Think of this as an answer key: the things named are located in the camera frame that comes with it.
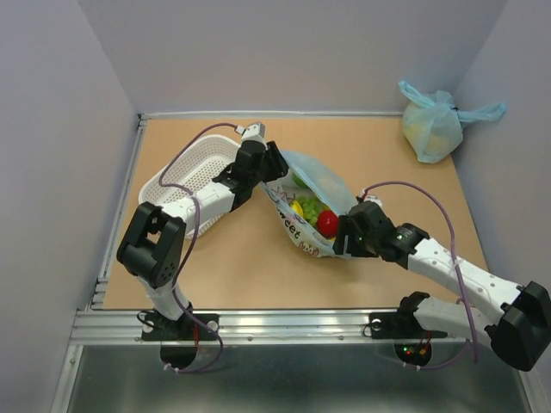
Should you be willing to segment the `red apple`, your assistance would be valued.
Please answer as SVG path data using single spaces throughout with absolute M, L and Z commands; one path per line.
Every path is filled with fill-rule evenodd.
M 317 219 L 317 229 L 324 236 L 328 237 L 338 228 L 338 216 L 331 210 L 322 211 Z

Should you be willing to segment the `yellow banana bunch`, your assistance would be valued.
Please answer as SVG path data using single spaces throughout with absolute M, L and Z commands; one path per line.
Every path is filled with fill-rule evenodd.
M 289 206 L 292 208 L 292 210 L 293 210 L 296 214 L 298 214 L 298 215 L 300 215 L 300 216 L 303 215 L 302 206 L 301 206 L 301 204 L 300 204 L 297 200 L 292 201 L 292 202 L 289 204 Z

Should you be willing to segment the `blue cartoon-print plastic bag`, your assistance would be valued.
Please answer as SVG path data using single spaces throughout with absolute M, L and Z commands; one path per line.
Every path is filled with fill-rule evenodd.
M 314 257 L 334 257 L 335 237 L 319 229 L 328 211 L 339 217 L 357 204 L 345 182 L 317 158 L 283 151 L 288 173 L 263 190 L 273 202 L 292 243 Z

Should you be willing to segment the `green grape bunch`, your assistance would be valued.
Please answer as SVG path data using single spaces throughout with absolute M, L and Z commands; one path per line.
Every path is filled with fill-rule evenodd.
M 329 210 L 329 207 L 296 174 L 292 174 L 292 180 L 298 188 L 306 190 L 306 194 L 297 195 L 294 200 L 297 200 L 302 206 L 303 215 L 301 217 L 315 227 L 319 214 L 324 210 Z

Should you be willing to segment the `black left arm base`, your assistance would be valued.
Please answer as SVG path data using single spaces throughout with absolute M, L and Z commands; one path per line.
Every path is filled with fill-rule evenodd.
M 145 310 L 139 311 L 136 318 L 142 324 L 141 340 L 144 342 L 216 341 L 213 333 L 185 315 L 174 321 L 155 310 Z

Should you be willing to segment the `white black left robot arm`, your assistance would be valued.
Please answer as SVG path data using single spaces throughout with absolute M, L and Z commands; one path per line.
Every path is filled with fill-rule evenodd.
M 171 338 L 191 331 L 190 303 L 177 286 L 185 258 L 184 236 L 208 220 L 240 208 L 259 183 L 288 173 L 276 143 L 245 140 L 235 160 L 195 194 L 165 206 L 139 204 L 116 252 L 116 260 L 135 276 L 163 316 L 162 329 Z

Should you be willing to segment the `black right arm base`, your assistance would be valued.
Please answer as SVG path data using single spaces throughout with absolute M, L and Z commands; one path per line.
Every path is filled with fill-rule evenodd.
M 446 338 L 447 333 L 426 330 L 414 317 L 419 305 L 429 297 L 428 293 L 414 292 L 404 297 L 395 310 L 373 312 L 362 327 L 362 335 L 375 340 L 423 339 L 428 336 Z

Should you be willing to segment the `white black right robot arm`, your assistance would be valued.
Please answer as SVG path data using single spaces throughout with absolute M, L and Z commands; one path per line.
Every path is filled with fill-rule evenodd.
M 451 303 L 428 293 L 411 293 L 395 311 L 371 322 L 374 339 L 443 333 L 487 346 L 508 366 L 524 372 L 550 344 L 550 296 L 545 287 L 534 281 L 523 286 L 490 274 L 415 225 L 394 225 L 373 201 L 339 216 L 333 249 L 339 255 L 395 263 L 461 298 Z

